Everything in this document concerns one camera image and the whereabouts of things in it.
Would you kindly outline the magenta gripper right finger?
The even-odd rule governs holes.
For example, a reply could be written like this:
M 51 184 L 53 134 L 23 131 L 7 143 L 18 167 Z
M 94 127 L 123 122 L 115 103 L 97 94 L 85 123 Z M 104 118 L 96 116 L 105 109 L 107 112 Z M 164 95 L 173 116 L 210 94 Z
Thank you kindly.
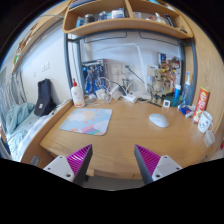
M 134 155 L 145 185 L 182 169 L 168 155 L 159 156 L 140 145 L 135 145 Z

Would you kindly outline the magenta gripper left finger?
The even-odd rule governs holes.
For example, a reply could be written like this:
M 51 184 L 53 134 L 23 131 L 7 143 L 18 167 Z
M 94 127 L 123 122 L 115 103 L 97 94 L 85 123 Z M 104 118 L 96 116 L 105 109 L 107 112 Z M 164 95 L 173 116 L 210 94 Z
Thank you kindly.
M 92 155 L 92 145 L 87 145 L 69 156 L 59 155 L 44 170 L 81 186 Z

